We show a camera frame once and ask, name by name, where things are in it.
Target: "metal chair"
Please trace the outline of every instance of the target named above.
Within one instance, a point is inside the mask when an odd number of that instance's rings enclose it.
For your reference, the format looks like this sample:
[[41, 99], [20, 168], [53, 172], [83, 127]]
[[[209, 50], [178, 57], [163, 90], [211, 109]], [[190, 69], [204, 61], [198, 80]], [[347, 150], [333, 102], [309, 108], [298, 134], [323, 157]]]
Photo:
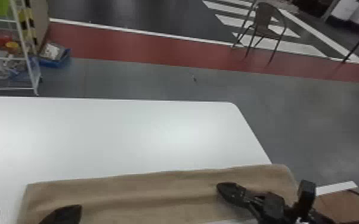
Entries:
[[[272, 16], [274, 16], [274, 15], [277, 15], [276, 18], [277, 19], [280, 18], [279, 21], [283, 24], [284, 29], [281, 32], [281, 34], [278, 34], [278, 33], [274, 32], [273, 30], [271, 30], [270, 28], [268, 28], [268, 25], [270, 24], [270, 20], [271, 20]], [[245, 57], [249, 53], [250, 46], [252, 45], [253, 39], [255, 38], [256, 35], [258, 35], [258, 36], [260, 36], [260, 40], [258, 40], [257, 43], [253, 47], [256, 47], [257, 44], [259, 44], [263, 38], [277, 40], [276, 47], [274, 48], [274, 51], [271, 54], [271, 57], [269, 60], [269, 61], [271, 61], [274, 57], [274, 54], [277, 51], [277, 48], [278, 48], [278, 45], [280, 44], [281, 39], [284, 36], [285, 30], [287, 29], [287, 23], [285, 20], [285, 16], [280, 12], [280, 10], [278, 10], [276, 7], [270, 5], [269, 3], [259, 2], [257, 4], [255, 20], [253, 21], [253, 24], [250, 25], [249, 27], [247, 27], [246, 30], [242, 33], [241, 38], [245, 35], [245, 33], [249, 29], [253, 29], [253, 35], [252, 35], [252, 38], [247, 47]]]

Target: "gray floor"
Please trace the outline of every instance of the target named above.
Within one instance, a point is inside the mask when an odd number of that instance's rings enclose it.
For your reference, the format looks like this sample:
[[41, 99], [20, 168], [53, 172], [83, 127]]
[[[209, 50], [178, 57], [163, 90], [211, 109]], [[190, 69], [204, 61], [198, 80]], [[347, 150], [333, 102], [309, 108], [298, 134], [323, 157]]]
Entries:
[[359, 83], [75, 58], [43, 76], [44, 97], [233, 102], [297, 179], [359, 185]]

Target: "blue tray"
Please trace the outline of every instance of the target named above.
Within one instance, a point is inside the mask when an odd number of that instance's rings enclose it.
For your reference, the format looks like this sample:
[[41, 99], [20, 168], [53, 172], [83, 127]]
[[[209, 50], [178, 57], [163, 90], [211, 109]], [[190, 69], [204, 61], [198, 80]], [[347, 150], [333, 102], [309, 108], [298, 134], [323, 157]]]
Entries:
[[63, 55], [61, 56], [60, 60], [58, 61], [53, 61], [53, 60], [48, 60], [46, 58], [39, 58], [39, 64], [41, 66], [45, 66], [45, 67], [50, 67], [50, 68], [59, 68], [63, 65], [63, 63], [65, 61], [67, 61], [67, 59], [70, 57], [70, 53], [71, 53], [71, 49], [67, 48]]

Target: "floor marking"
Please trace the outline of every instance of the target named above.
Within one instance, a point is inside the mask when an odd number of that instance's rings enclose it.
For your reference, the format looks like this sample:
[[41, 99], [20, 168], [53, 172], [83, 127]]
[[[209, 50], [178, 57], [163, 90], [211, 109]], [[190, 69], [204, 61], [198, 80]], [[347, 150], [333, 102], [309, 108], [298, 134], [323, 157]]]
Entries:
[[[233, 43], [223, 42], [223, 41], [212, 41], [212, 40], [199, 39], [199, 38], [189, 38], [187, 36], [170, 35], [170, 34], [166, 34], [166, 33], [135, 30], [135, 29], [116, 27], [116, 26], [106, 26], [106, 25], [100, 25], [100, 24], [84, 23], [84, 22], [78, 22], [78, 21], [72, 21], [72, 20], [65, 20], [65, 19], [61, 19], [61, 18], [50, 18], [50, 21], [53, 23], [62, 23], [62, 24], [96, 28], [96, 29], [104, 29], [104, 30], [114, 30], [114, 31], [121, 31], [121, 32], [126, 32], [126, 33], [137, 33], [137, 34], [150, 35], [150, 36], [160, 36], [163, 38], [180, 39], [180, 40], [194, 41], [194, 42], [200, 42], [200, 43], [211, 43], [211, 44], [224, 45], [224, 46], [232, 46], [233, 45]], [[339, 58], [328, 58], [328, 59], [330, 59], [332, 61], [340, 61], [341, 60]], [[358, 61], [348, 61], [347, 63], [359, 64]]]
[[[249, 11], [249, 10], [245, 10], [242, 8], [232, 7], [232, 6], [228, 6], [228, 5], [222, 5], [222, 4], [215, 3], [215, 2], [208, 2], [208, 1], [203, 1], [203, 2], [205, 3], [205, 5], [208, 8], [210, 8], [212, 10], [235, 13], [235, 14], [239, 14], [239, 15], [243, 15], [243, 16], [246, 16], [247, 12]], [[252, 11], [252, 12], [250, 12], [249, 18], [254, 18], [255, 15], [256, 15], [256, 12]], [[278, 22], [278, 20], [274, 17], [271, 18], [271, 21]]]
[[[252, 36], [250, 35], [244, 35], [244, 37], [241, 40], [241, 43], [245, 46], [249, 45], [250, 39]], [[259, 37], [255, 37], [252, 46], [259, 40]], [[260, 43], [256, 46], [257, 48], [263, 48], [263, 49], [270, 49], [273, 50], [276, 46], [277, 41], [273, 39], [263, 39], [260, 41]], [[288, 41], [281, 41], [278, 46], [278, 51], [283, 52], [289, 52], [294, 54], [304, 54], [304, 55], [311, 55], [311, 56], [318, 56], [322, 58], [327, 58], [325, 54], [320, 52], [317, 48], [315, 48], [312, 45], [302, 44], [302, 43], [294, 43], [294, 42], [288, 42]]]
[[[233, 17], [228, 17], [225, 15], [216, 15], [216, 16], [222, 23], [224, 23], [225, 25], [228, 25], [228, 26], [240, 27], [243, 23], [243, 20], [240, 18], [233, 18]], [[245, 23], [245, 27], [252, 25], [252, 23], [253, 23], [252, 21], [247, 21]], [[268, 27], [278, 34], [281, 34], [281, 32], [284, 30], [284, 27], [282, 27], [282, 26], [268, 25]], [[293, 36], [295, 38], [300, 38], [300, 36], [298, 34], [296, 34], [294, 31], [292, 31], [290, 29], [286, 29], [284, 35]]]
[[[309, 31], [312, 35], [316, 36], [317, 38], [319, 38], [321, 41], [323, 41], [324, 43], [326, 43], [328, 46], [332, 47], [334, 50], [338, 51], [341, 55], [346, 56], [349, 53], [349, 50], [347, 50], [346, 48], [344, 48], [343, 46], [339, 45], [337, 42], [333, 41], [332, 39], [330, 39], [329, 37], [327, 37], [326, 35], [322, 34], [321, 32], [319, 32], [318, 30], [316, 30], [315, 28], [307, 25], [305, 22], [303, 22], [302, 20], [296, 18], [294, 15], [292, 15], [291, 13], [287, 12], [286, 10], [280, 10], [281, 13], [286, 16], [288, 19], [292, 20], [294, 23], [298, 24], [299, 26], [301, 26], [303, 29]], [[359, 57], [355, 54], [352, 54], [350, 56], [351, 61], [353, 62], [358, 62], [359, 63]]]
[[251, 7], [252, 3], [251, 2], [246, 2], [246, 1], [241, 1], [241, 0], [217, 0], [219, 2], [229, 2], [229, 3], [233, 3], [233, 4], [237, 4], [237, 5], [243, 5], [246, 7]]

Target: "brown towel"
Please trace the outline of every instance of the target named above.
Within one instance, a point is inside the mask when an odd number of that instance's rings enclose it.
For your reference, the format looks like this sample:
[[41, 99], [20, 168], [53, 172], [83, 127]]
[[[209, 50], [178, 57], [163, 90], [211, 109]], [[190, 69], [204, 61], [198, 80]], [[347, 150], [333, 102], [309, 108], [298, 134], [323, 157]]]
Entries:
[[216, 184], [225, 181], [275, 192], [288, 204], [296, 200], [295, 181], [282, 165], [159, 172], [30, 184], [18, 223], [38, 224], [53, 210], [71, 204], [83, 205], [81, 224], [183, 224], [237, 218], [235, 209], [216, 193]]

